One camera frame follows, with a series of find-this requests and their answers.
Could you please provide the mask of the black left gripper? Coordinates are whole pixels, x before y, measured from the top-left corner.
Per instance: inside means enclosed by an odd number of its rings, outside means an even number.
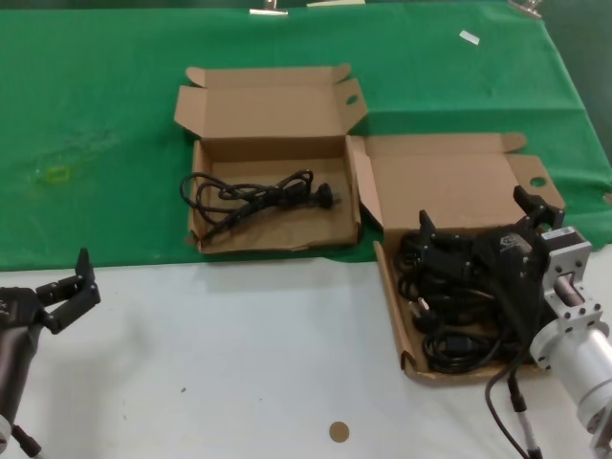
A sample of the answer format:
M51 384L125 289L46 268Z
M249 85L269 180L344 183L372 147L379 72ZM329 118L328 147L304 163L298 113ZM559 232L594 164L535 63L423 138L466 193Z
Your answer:
M100 301L94 267L89 252L81 248L75 273L35 290L10 287L1 289L1 335L17 329L48 328L59 334L91 311ZM44 301L65 301L51 313Z

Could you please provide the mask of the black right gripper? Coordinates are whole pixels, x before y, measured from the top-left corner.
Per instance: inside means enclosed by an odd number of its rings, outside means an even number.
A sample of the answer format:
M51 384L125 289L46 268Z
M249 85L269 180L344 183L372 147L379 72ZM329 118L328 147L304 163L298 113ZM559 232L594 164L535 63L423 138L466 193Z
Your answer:
M473 254L520 342L529 345L543 316L543 256L536 249L538 229L559 229L565 212L523 186L514 188L514 201L524 216L515 225L476 234ZM424 209L419 211L419 223L418 280L473 283L473 238L438 231Z

